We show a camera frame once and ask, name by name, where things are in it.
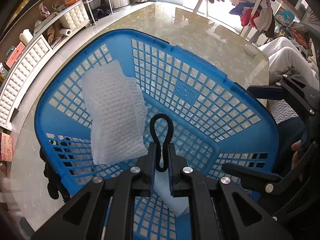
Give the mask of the white tufted tv cabinet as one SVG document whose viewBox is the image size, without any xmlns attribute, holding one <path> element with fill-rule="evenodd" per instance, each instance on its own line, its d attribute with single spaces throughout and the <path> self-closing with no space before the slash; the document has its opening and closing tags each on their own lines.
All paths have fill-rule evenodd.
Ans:
<svg viewBox="0 0 320 240">
<path fill-rule="evenodd" d="M 57 21 L 61 21 L 64 29 L 70 29 L 71 35 L 65 36 L 58 44 L 51 46 L 45 39 L 44 33 Z M 55 14 L 51 19 L 45 20 L 18 56 L 1 86 L 1 128 L 12 130 L 10 122 L 12 114 L 40 70 L 73 35 L 88 24 L 89 17 L 81 0 Z"/>
</svg>

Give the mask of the pink drawer box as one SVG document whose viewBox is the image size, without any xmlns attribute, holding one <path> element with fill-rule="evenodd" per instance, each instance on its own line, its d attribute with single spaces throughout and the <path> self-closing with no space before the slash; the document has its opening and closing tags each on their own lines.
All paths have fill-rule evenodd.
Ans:
<svg viewBox="0 0 320 240">
<path fill-rule="evenodd" d="M 11 46 L 7 51 L 7 59 L 5 64 L 11 68 L 12 65 L 16 62 L 19 55 L 22 53 L 23 49 L 25 48 L 24 44 L 20 42 L 17 46 Z"/>
</svg>

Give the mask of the blue plastic laundry basket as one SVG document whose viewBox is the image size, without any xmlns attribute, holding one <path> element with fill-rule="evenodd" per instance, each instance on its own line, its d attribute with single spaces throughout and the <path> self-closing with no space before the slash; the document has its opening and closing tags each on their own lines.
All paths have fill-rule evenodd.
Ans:
<svg viewBox="0 0 320 240">
<path fill-rule="evenodd" d="M 37 139 L 71 198 L 93 178 L 111 179 L 137 165 L 139 157 L 113 165 L 93 163 L 92 118 L 81 79 L 86 71 L 112 61 L 118 61 L 124 75 L 134 77 L 142 90 L 148 109 L 143 142 L 147 153 L 151 143 L 157 145 L 155 172 L 168 171 L 170 143 L 176 155 L 206 178 L 227 177 L 241 189 L 240 178 L 223 172 L 223 164 L 272 171 L 278 131 L 259 101 L 189 51 L 120 29 L 100 36 L 76 55 L 36 108 Z M 154 191 L 154 180 L 155 175 L 150 196 L 135 198 L 132 239 L 192 239 L 190 211 L 176 217 Z M 259 190 L 244 192 L 258 204 Z"/>
</svg>

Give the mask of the black soft gloves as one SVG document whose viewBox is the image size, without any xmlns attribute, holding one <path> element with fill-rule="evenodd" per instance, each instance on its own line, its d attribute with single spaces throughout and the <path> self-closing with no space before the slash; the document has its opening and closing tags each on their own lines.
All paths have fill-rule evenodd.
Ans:
<svg viewBox="0 0 320 240">
<path fill-rule="evenodd" d="M 48 179 L 48 194 L 54 200 L 57 200 L 59 198 L 59 195 L 61 195 L 63 202 L 68 202 L 71 199 L 71 196 L 67 189 L 61 183 L 61 177 L 54 171 L 54 169 L 50 165 L 42 148 L 40 148 L 40 158 L 45 163 L 43 174 Z"/>
</svg>

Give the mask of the white foam wrap sheet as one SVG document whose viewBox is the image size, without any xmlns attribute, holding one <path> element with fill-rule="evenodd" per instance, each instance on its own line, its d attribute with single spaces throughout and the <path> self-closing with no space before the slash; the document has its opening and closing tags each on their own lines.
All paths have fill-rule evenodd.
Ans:
<svg viewBox="0 0 320 240">
<path fill-rule="evenodd" d="M 93 163 L 113 165 L 147 154 L 143 134 L 148 109 L 134 77 L 118 61 L 94 67 L 81 79 L 86 110 L 92 118 Z"/>
</svg>

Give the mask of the white paper towel roll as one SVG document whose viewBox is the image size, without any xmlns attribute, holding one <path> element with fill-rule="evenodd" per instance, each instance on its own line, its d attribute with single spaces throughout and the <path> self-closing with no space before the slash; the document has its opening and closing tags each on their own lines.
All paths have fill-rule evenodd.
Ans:
<svg viewBox="0 0 320 240">
<path fill-rule="evenodd" d="M 71 36 L 72 30 L 71 29 L 60 29 L 59 33 L 60 33 L 60 35 Z"/>
</svg>

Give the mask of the orange cardboard box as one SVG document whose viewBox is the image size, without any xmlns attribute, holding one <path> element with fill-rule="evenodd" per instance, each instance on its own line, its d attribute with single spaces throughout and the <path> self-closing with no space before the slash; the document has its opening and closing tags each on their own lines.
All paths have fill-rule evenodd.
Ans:
<svg viewBox="0 0 320 240">
<path fill-rule="evenodd" d="M 0 160 L 12 162 L 14 156 L 14 138 L 13 136 L 1 133 L 1 153 Z"/>
</svg>

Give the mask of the white plastic jug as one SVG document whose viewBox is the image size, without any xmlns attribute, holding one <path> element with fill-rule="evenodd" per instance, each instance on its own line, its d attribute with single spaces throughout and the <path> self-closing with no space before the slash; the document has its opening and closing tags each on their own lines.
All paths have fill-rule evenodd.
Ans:
<svg viewBox="0 0 320 240">
<path fill-rule="evenodd" d="M 29 29 L 24 29 L 19 35 L 20 41 L 26 46 L 32 39 L 33 35 Z"/>
</svg>

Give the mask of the white sponge block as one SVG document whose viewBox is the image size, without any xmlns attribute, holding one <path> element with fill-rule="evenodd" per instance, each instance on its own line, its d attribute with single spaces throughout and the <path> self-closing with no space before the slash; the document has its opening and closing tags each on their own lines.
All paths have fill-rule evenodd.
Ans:
<svg viewBox="0 0 320 240">
<path fill-rule="evenodd" d="M 185 215 L 189 212 L 189 202 L 187 197 L 174 198 L 171 195 L 168 171 L 155 172 L 153 189 L 176 217 L 180 217 L 181 215 Z"/>
</svg>

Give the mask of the clothes drying rack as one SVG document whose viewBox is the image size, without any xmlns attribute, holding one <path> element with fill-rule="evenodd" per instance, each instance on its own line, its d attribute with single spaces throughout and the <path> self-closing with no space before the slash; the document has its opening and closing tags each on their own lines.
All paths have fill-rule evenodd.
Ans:
<svg viewBox="0 0 320 240">
<path fill-rule="evenodd" d="M 272 0 L 203 0 L 205 15 L 223 22 L 227 15 L 234 17 L 233 22 L 241 23 L 242 27 L 251 25 L 265 34 L 274 38 L 275 19 L 271 7 Z"/>
</svg>

